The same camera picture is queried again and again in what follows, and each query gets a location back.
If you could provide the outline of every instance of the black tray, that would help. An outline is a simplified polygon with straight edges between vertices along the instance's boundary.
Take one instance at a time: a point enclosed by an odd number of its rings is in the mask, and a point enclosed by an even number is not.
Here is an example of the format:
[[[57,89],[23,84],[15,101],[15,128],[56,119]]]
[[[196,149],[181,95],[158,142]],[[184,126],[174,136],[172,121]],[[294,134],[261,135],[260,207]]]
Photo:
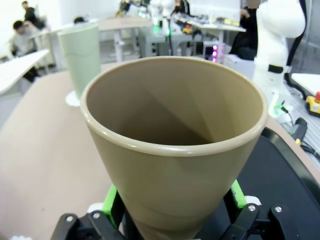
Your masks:
[[[264,207],[276,204],[289,207],[302,240],[320,239],[320,186],[275,132],[268,128],[263,131],[237,180],[243,194],[259,198]],[[219,239],[229,225],[222,201],[196,238]]]

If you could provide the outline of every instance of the brown cup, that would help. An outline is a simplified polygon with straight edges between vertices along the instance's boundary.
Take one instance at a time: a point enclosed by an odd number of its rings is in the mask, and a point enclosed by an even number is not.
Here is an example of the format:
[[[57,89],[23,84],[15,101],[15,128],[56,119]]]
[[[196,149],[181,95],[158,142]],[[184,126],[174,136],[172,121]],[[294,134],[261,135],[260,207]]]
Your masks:
[[[146,240],[192,239],[245,165],[267,102],[243,75],[196,58],[124,63],[86,87],[81,111]]]

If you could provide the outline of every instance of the screw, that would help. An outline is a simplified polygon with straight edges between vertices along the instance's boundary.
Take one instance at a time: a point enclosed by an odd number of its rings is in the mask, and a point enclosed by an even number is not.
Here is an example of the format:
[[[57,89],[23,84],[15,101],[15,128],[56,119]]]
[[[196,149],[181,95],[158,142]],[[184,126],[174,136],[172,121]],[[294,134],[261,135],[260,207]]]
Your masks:
[[[253,205],[248,206],[248,209],[250,212],[253,212],[254,210],[256,210],[256,207]]]
[[[68,216],[68,217],[66,218],[66,221],[67,221],[67,222],[71,222],[73,219],[74,219],[73,216]]]
[[[95,214],[93,214],[93,218],[94,218],[94,219],[97,219],[98,217],[100,217],[100,213],[97,213],[97,212],[96,212]]]
[[[281,213],[282,212],[282,208],[280,206],[276,206],[274,208],[274,210],[277,212],[277,213]]]

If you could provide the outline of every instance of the white cup base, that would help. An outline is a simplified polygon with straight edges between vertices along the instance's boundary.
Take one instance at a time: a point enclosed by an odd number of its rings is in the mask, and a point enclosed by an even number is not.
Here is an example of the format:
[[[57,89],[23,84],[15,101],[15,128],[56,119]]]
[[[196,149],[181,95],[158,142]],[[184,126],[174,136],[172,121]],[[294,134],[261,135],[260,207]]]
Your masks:
[[[80,106],[80,100],[78,99],[75,91],[69,92],[69,94],[65,97],[65,102],[67,105],[71,107]]]

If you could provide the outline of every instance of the light green cup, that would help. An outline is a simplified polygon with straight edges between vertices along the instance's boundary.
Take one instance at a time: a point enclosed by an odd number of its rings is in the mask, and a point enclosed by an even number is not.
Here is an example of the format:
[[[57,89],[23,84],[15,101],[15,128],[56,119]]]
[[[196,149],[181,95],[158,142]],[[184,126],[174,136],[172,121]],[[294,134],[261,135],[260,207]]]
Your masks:
[[[101,73],[98,25],[75,25],[58,36],[75,94],[80,99],[87,84]]]

